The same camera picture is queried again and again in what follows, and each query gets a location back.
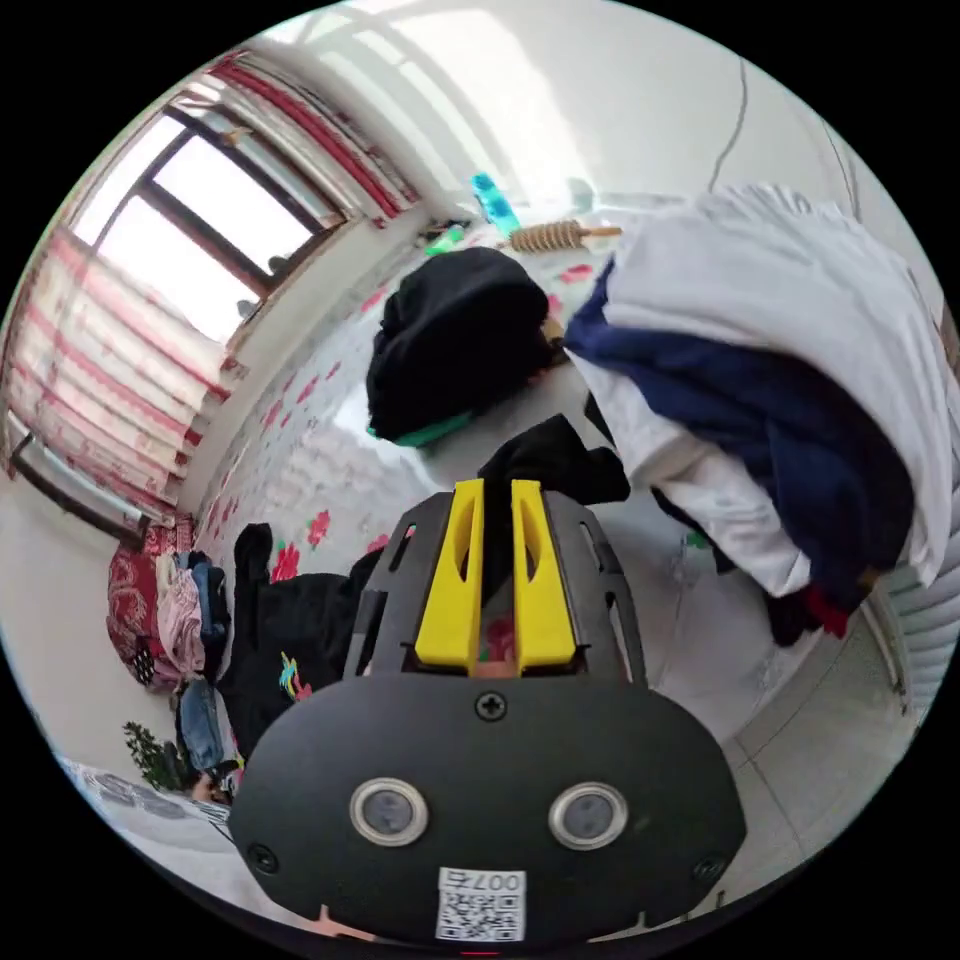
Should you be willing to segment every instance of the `green object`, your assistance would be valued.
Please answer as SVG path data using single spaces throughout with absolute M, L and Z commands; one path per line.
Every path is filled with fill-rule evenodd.
M 143 779 L 156 790 L 179 790 L 164 756 L 163 747 L 146 727 L 139 723 L 125 723 L 126 745 Z
M 433 423 L 422 430 L 414 430 L 413 433 L 404 434 L 393 442 L 398 447 L 425 447 L 428 443 L 433 443 L 435 440 L 445 437 L 448 433 L 453 433 L 455 430 L 465 427 L 472 419 L 472 413 L 458 413 L 448 420 L 441 420 L 439 423 Z M 377 436 L 373 427 L 367 427 L 367 433 L 371 437 Z
M 465 236 L 466 231 L 463 227 L 451 227 L 446 233 L 437 237 L 423 252 L 428 257 L 437 253 L 449 253 Z

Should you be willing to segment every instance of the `black jacket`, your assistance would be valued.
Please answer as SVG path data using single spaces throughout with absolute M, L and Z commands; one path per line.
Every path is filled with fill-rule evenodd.
M 480 413 L 548 367 L 547 297 L 485 247 L 431 257 L 387 300 L 367 371 L 370 426 L 386 440 Z

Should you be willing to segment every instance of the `window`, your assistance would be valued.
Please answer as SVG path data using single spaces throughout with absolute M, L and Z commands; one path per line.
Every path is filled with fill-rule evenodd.
M 180 103 L 124 153 L 73 230 L 227 343 L 345 217 L 221 105 Z

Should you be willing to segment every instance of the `wall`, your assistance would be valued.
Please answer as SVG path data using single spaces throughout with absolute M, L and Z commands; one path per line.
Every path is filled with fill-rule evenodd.
M 14 676 L 57 750 L 139 780 L 124 723 L 163 741 L 173 715 L 130 676 L 107 637 L 116 547 L 25 480 L 0 475 L 0 628 Z
M 568 178 L 614 204 L 702 190 L 741 102 L 730 51 L 607 0 L 357 0 L 252 45 L 353 113 L 438 213 L 469 199 L 485 164 L 512 198 L 548 207 Z M 842 141 L 777 81 L 746 72 L 743 129 L 719 182 L 778 180 L 849 211 Z M 920 244 L 854 163 L 865 225 L 907 258 L 939 314 Z
M 344 291 L 401 246 L 427 222 L 418 205 L 378 230 L 366 220 L 350 224 L 313 257 L 258 314 L 237 358 L 250 372 L 220 408 L 190 463 L 180 507 L 197 513 L 203 495 L 244 419 L 287 358 L 322 321 Z

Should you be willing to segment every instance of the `cable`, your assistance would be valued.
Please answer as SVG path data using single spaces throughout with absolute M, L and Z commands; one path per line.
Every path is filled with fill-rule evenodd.
M 736 146 L 737 140 L 740 139 L 740 134 L 743 132 L 743 118 L 747 115 L 747 101 L 750 98 L 750 93 L 747 89 L 747 64 L 743 57 L 740 57 L 740 90 L 740 113 L 737 116 L 737 122 L 733 128 L 730 140 L 723 150 L 720 151 L 720 155 L 713 165 L 713 176 L 710 177 L 710 182 L 707 184 L 707 193 L 713 193 L 713 188 L 717 185 L 717 180 L 720 177 L 720 170 L 726 162 L 727 157 L 730 156 L 730 152 Z
M 833 150 L 833 155 L 837 158 L 837 163 L 840 165 L 840 172 L 843 174 L 843 185 L 847 188 L 847 199 L 850 201 L 850 215 L 858 223 L 860 222 L 860 198 L 858 195 L 854 194 L 853 188 L 850 186 L 850 180 L 847 177 L 847 168 L 844 162 L 840 159 L 840 151 L 837 150 L 837 144 L 834 141 L 832 135 L 830 134 L 830 128 L 827 126 L 827 121 L 820 117 L 820 123 L 823 126 L 823 132 L 827 135 L 827 140 L 830 141 L 830 148 Z

